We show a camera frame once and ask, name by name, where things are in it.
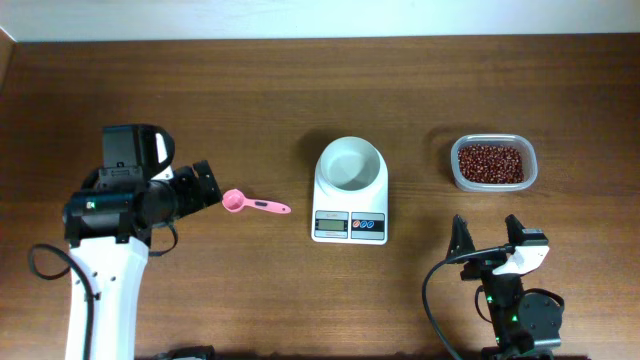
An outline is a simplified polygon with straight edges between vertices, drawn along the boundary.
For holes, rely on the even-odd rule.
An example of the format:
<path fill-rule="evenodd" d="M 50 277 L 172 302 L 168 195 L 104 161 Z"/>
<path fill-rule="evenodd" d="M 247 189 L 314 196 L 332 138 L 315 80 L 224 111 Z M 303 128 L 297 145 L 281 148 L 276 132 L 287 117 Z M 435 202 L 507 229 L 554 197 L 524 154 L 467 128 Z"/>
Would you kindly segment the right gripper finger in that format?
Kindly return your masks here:
<path fill-rule="evenodd" d="M 464 262 L 462 259 L 464 255 L 471 254 L 475 251 L 476 249 L 469 233 L 466 220 L 456 214 L 453 217 L 452 233 L 446 259 L 450 263 L 461 264 Z"/>
<path fill-rule="evenodd" d="M 512 246 L 519 246 L 525 241 L 524 226 L 514 214 L 505 218 L 508 241 Z"/>

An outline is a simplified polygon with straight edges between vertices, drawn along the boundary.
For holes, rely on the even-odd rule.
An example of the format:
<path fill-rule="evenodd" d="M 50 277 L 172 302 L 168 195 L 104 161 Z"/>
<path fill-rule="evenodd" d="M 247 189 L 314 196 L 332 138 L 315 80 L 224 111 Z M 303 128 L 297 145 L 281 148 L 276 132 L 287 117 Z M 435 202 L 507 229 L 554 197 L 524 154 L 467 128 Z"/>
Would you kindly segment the pink measuring scoop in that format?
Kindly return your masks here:
<path fill-rule="evenodd" d="M 231 189 L 223 194 L 222 205 L 231 213 L 237 213 L 244 208 L 254 208 L 275 214 L 289 214 L 291 208 L 288 205 L 260 199 L 247 198 L 238 189 Z"/>

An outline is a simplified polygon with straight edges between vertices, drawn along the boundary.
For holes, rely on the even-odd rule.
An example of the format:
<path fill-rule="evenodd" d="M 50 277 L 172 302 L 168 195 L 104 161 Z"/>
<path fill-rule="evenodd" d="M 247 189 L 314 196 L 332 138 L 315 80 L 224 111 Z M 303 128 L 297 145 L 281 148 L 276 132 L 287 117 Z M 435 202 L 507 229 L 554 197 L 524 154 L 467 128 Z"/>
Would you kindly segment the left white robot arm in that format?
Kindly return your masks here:
<path fill-rule="evenodd" d="M 177 170 L 173 138 L 163 128 L 133 124 L 102 131 L 103 164 L 63 211 L 71 264 L 68 359 L 131 359 L 138 296 L 151 235 L 219 203 L 207 161 Z"/>

